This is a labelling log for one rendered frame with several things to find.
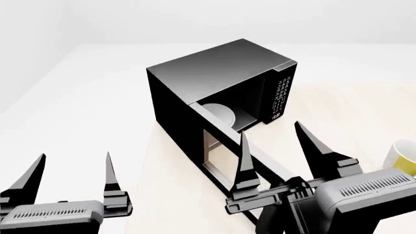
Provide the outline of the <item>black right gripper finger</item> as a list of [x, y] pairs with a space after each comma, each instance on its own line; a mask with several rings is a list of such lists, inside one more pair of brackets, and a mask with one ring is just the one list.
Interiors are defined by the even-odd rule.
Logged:
[[260, 180], [253, 166], [248, 139], [245, 132], [240, 134], [241, 157], [238, 162], [234, 185], [230, 193], [234, 200], [242, 200], [259, 194]]
[[358, 159], [333, 151], [299, 121], [294, 123], [294, 128], [315, 179], [334, 180], [363, 173]]

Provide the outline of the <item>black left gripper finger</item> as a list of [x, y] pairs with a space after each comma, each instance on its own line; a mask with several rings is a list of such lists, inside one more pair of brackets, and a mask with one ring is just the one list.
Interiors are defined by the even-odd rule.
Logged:
[[105, 168], [106, 181], [103, 191], [104, 217], [120, 218], [131, 216], [133, 204], [129, 193], [122, 190], [118, 183], [109, 152], [107, 152]]
[[45, 163], [43, 153], [10, 188], [0, 192], [0, 216], [7, 216], [17, 206], [35, 203]]

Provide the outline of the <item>black microwave door with window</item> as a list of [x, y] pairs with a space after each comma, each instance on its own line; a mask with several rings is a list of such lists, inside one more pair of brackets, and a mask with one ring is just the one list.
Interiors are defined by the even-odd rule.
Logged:
[[274, 161], [270, 155], [248, 140], [246, 146], [252, 159], [243, 157], [241, 134], [260, 121], [240, 107], [229, 108], [235, 117], [232, 126], [228, 126], [199, 103], [187, 105], [185, 109], [188, 112], [184, 117], [187, 122], [184, 124], [184, 130], [181, 130], [185, 143], [178, 146], [202, 173], [228, 198], [233, 198], [234, 183], [209, 159], [215, 149], [224, 148], [238, 160], [237, 168], [240, 168], [241, 164], [248, 165], [251, 175], [255, 174], [255, 178], [262, 177], [271, 185], [284, 185], [290, 178], [295, 177], [289, 169]]

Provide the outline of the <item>black microwave oven body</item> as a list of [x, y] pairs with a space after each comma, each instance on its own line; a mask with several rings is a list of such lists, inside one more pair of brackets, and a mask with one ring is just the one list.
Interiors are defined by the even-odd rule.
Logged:
[[240, 107], [265, 124], [281, 117], [296, 66], [295, 60], [240, 39], [146, 72], [156, 120], [179, 145], [185, 143], [181, 130], [192, 103]]

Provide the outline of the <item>white glass turntable plate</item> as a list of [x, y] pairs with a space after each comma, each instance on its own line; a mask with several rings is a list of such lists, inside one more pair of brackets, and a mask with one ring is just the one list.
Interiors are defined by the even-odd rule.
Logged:
[[235, 113], [227, 106], [219, 103], [206, 103], [202, 105], [207, 111], [211, 112], [219, 120], [224, 122], [227, 126], [233, 127], [236, 121]]

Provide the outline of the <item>white mug with yellow inside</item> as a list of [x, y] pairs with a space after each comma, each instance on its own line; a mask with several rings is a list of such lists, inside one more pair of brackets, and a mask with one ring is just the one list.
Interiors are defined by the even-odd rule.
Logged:
[[393, 142], [383, 162], [383, 169], [398, 168], [416, 177], [416, 141], [400, 139]]

